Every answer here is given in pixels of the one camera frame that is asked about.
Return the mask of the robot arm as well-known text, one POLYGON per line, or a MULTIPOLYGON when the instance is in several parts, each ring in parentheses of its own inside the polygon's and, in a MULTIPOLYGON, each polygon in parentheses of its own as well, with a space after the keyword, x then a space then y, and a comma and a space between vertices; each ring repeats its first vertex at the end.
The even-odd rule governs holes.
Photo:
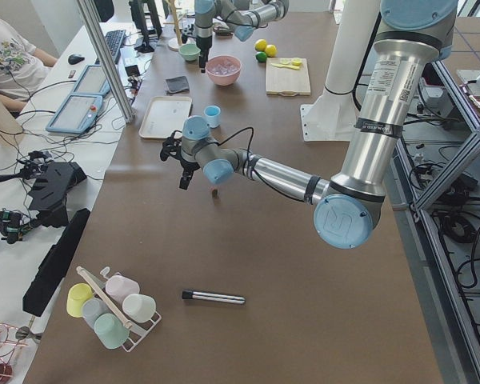
POLYGON ((200 71, 205 72, 216 18, 220 18, 233 31, 234 36, 244 42, 257 28, 284 18, 289 10, 289 4, 287 0, 263 1, 263 6, 254 10, 239 10, 232 1, 195 1, 194 24, 189 30, 185 30, 185 34, 194 38, 200 49, 198 60, 200 71))
POLYGON ((451 50, 457 5, 453 1, 381 1, 370 38, 377 55, 366 95, 339 172, 322 178, 217 140, 204 117, 188 117, 162 144, 161 160, 181 164, 186 189, 200 170, 213 185, 233 174, 258 181, 280 195, 314 207, 318 236, 339 249, 365 243, 381 217, 382 184, 428 63, 451 50))

